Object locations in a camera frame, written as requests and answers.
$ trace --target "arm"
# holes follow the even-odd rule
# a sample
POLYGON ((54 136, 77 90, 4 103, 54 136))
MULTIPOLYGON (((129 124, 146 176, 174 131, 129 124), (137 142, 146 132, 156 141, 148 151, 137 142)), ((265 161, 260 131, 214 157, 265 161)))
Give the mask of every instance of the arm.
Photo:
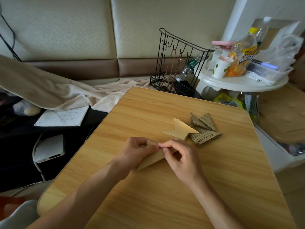
POLYGON ((246 225, 219 197, 204 176, 199 157, 185 141, 176 138, 164 143, 158 143, 163 148, 168 164, 177 175, 194 193, 215 229, 245 229, 246 225), (169 151, 173 147, 181 154, 177 160, 169 151))
POLYGON ((147 141, 142 137, 129 138, 112 161, 27 229, 84 228, 112 188, 126 178, 143 157, 159 149, 157 145, 141 147, 147 141))

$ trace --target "hand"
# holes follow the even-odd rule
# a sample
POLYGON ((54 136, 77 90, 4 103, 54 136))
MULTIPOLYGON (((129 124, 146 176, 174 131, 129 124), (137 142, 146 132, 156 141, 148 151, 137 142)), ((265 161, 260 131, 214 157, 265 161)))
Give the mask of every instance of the hand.
POLYGON ((205 179, 199 157, 194 148, 191 148, 185 141, 175 138, 164 143, 158 143, 163 148, 165 159, 176 174, 188 187, 196 183, 198 179, 205 179), (168 148, 173 147, 181 154, 178 161, 168 148))
POLYGON ((123 171, 122 179, 126 178, 142 159, 148 154, 152 154, 160 149, 158 145, 146 146, 150 139, 145 137, 131 137, 125 142, 123 148, 118 152, 113 159, 118 162, 120 169, 123 171))

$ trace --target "white cup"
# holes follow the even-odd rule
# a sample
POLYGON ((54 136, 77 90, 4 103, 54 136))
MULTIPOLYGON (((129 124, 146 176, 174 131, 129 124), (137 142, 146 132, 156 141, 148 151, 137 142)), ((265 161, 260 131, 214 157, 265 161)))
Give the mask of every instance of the white cup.
POLYGON ((213 69, 213 76, 215 78, 223 78, 224 74, 227 72, 228 68, 233 63, 233 59, 229 57, 223 57, 226 61, 220 60, 219 57, 216 60, 216 64, 213 69))

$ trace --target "yellow bottle cap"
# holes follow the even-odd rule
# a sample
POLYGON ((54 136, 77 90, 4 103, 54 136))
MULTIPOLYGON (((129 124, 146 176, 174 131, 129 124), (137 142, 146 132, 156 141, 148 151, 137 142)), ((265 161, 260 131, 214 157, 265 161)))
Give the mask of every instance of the yellow bottle cap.
POLYGON ((256 28, 256 27, 251 27, 250 29, 249 29, 249 33, 250 34, 256 34, 258 32, 258 28, 256 28))

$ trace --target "beige blanket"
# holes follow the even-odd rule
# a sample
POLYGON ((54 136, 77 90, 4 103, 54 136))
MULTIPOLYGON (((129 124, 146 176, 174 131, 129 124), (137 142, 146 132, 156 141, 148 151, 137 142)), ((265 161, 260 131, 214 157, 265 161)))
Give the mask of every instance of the beige blanket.
POLYGON ((135 86, 149 87, 149 80, 89 86, 0 55, 0 87, 41 108, 62 111, 90 105, 109 112, 135 86))

